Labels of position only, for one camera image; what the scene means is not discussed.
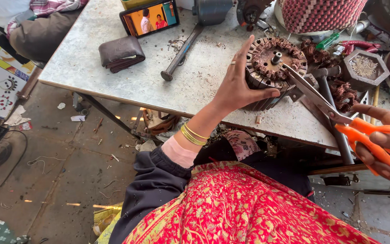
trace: bangle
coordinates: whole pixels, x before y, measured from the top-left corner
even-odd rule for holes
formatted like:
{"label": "bangle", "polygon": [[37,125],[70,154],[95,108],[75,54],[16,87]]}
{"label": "bangle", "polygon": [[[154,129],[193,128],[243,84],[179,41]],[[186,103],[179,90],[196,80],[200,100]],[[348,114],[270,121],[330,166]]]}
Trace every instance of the bangle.
{"label": "bangle", "polygon": [[189,129],[189,127],[186,125],[187,122],[185,122],[185,124],[183,125],[184,127],[186,127],[186,129],[188,129],[188,131],[190,131],[192,134],[194,134],[195,136],[198,136],[200,138],[203,138],[203,139],[209,139],[210,137],[204,137],[204,136],[200,136],[198,135],[197,133],[193,132],[191,129]]}
{"label": "bangle", "polygon": [[199,141],[197,139],[195,139],[191,134],[189,134],[186,129],[185,129],[185,126],[182,126],[181,127],[181,132],[183,133],[183,135],[187,138],[187,140],[189,140],[190,142],[192,142],[193,144],[196,144],[196,145],[199,145],[199,146],[204,146],[206,142],[202,142],[202,141]]}

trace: black sleeve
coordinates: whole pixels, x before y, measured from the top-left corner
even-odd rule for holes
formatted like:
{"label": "black sleeve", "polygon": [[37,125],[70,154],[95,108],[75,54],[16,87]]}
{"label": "black sleeve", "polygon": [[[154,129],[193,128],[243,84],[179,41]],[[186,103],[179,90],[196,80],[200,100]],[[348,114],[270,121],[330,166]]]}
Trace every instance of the black sleeve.
{"label": "black sleeve", "polygon": [[109,244],[121,244],[147,214],[178,197],[191,177],[191,169],[171,161],[160,147],[138,153],[133,168],[138,173],[126,188],[121,218]]}

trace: concrete floor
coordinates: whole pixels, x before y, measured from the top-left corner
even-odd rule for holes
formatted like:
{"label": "concrete floor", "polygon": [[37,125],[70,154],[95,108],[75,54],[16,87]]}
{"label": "concrete floor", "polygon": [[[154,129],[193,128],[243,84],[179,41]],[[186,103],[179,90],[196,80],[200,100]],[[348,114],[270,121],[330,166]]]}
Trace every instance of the concrete floor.
{"label": "concrete floor", "polygon": [[[108,100],[99,101],[120,116],[131,127],[139,107]],[[62,110],[59,103],[65,103]],[[26,153],[0,189],[0,219],[6,221],[16,235],[30,235],[32,243],[49,238],[49,243],[93,243],[97,238],[91,231],[93,205],[112,205],[124,200],[125,188],[133,180],[132,164],[136,155],[136,140],[123,129],[103,119],[98,145],[93,129],[96,119],[103,115],[93,107],[84,122],[72,122],[79,113],[71,107],[69,91],[37,84],[32,97],[24,104],[33,129],[28,137]],[[58,127],[58,130],[42,128]],[[25,140],[20,133],[8,133],[14,145],[10,159],[0,167],[0,183],[18,160]],[[111,160],[111,154],[120,162]],[[27,165],[40,156],[43,162]],[[104,184],[116,179],[104,189]],[[390,199],[386,196],[358,194],[343,188],[313,185],[317,203],[340,219],[370,235],[381,243],[390,244]],[[13,206],[4,209],[1,204]]]}

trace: pink sleeve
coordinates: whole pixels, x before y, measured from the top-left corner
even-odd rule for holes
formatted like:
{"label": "pink sleeve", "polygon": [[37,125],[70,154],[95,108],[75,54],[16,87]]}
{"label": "pink sleeve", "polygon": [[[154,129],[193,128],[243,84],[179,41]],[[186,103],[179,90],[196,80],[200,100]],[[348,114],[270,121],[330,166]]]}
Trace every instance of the pink sleeve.
{"label": "pink sleeve", "polygon": [[197,152],[192,152],[182,148],[180,144],[174,139],[174,136],[171,136],[171,138],[162,145],[162,151],[173,162],[179,164],[185,169],[188,169],[194,165],[194,160],[198,155]]}

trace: white table top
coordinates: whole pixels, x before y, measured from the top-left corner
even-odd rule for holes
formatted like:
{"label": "white table top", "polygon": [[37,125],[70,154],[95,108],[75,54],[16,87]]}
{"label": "white table top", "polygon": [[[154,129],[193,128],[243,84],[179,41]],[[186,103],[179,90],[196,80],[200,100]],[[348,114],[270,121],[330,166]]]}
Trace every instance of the white table top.
{"label": "white table top", "polygon": [[[173,81],[167,82],[160,72],[176,54],[172,47],[167,51],[168,40],[178,35],[189,36],[197,22],[197,16],[192,16],[190,11],[179,10],[179,26],[139,39],[145,61],[112,74],[101,66],[98,47],[127,36],[119,19],[123,10],[118,0],[90,0],[39,80],[51,86],[191,117],[213,99],[228,64],[246,38],[250,34],[256,39],[264,37],[258,27],[251,33],[240,27],[236,7],[233,7],[222,24],[204,28],[188,51],[185,63],[174,72]],[[287,37],[274,17],[273,7],[269,23],[280,28]],[[290,41],[297,44],[297,38],[299,36],[292,35]],[[379,101],[385,101],[381,107],[390,108],[388,96],[381,91]],[[257,115],[263,117],[261,124],[255,124]],[[293,103],[289,97],[263,112],[239,109],[223,122],[325,148],[336,147],[329,131],[301,103]]]}

